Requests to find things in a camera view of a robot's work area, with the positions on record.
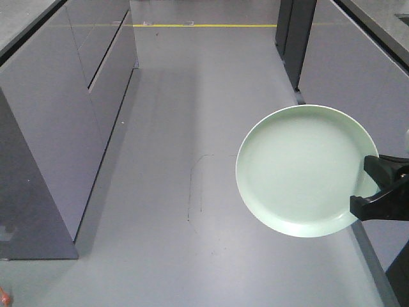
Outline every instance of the gray cabinet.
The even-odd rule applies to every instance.
[[[358,120],[381,154],[408,155],[409,77],[331,0],[317,2],[299,88],[306,103]],[[364,227],[387,269],[407,242],[409,226],[367,221]]]
[[[0,87],[74,238],[104,152],[64,7],[0,70]]]
[[[86,29],[80,24],[93,26]],[[46,213],[41,219],[30,220],[29,223],[37,226],[42,221],[38,226],[42,233],[53,232],[56,225],[44,221],[60,215],[62,220],[59,220],[63,223],[57,226],[62,226],[61,233],[69,232],[72,245],[135,60],[136,46],[128,1],[71,0],[0,67],[0,90],[4,93],[2,105],[8,106],[17,123],[10,129],[26,142],[28,162],[25,163],[32,166],[31,172],[38,170],[36,182],[41,189],[36,193],[44,194],[38,199],[50,203],[42,204],[41,211],[37,203],[25,204],[24,211],[32,212],[33,216],[40,212],[51,212],[54,216]],[[18,147],[10,145],[0,155],[13,154],[13,148]],[[29,180],[20,178],[25,176],[24,172],[10,173],[16,177],[12,182]],[[0,189],[0,200],[4,196],[2,192]],[[0,216],[0,244],[4,236],[1,223]],[[26,230],[38,230],[38,227],[27,227]],[[57,246],[56,236],[49,237],[53,241],[50,239],[48,243]],[[28,243],[30,236],[16,234],[14,241],[8,244],[19,241],[19,246],[29,246],[24,244],[25,240]],[[71,245],[67,245],[71,252],[67,257],[75,254]],[[12,257],[19,258],[18,251],[12,250]],[[31,256],[29,250],[24,258],[46,258],[47,249],[42,250]]]

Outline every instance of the cabinet door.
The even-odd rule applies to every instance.
[[[91,100],[104,144],[108,142],[116,115],[136,60],[132,16],[128,12],[90,88]]]
[[[299,88],[308,104],[365,124],[390,67],[383,51],[331,0],[317,1]]]
[[[0,87],[74,238],[104,147],[64,7],[0,68]]]
[[[380,93],[365,126],[381,154],[409,157],[405,146],[409,129],[409,76],[393,61],[389,60],[389,64],[386,81],[379,84]]]

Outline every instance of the black cabinet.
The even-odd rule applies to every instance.
[[[298,90],[316,0],[281,0],[275,42],[292,87]]]

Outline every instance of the black panel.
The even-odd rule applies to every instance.
[[[400,20],[402,20],[407,26],[409,26],[409,17],[398,17]]]
[[[284,66],[294,88],[298,87],[300,80],[315,5],[316,0],[294,0],[293,3],[284,53]]]
[[[1,88],[0,161],[0,258],[77,258]]]
[[[279,19],[277,21],[277,31],[275,32],[275,44],[282,58],[286,48],[289,20],[294,0],[281,0]]]
[[[402,249],[386,272],[401,307],[409,306],[409,243]]]

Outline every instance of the drawer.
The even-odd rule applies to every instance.
[[[66,4],[75,43],[79,48],[111,0],[71,0]]]
[[[79,47],[79,56],[87,86],[91,83],[128,10],[128,1],[111,0],[109,6]]]
[[[122,26],[118,31],[89,88],[104,144],[111,134],[136,59],[134,30],[129,26],[131,23],[132,17],[128,12],[124,22],[127,26]]]

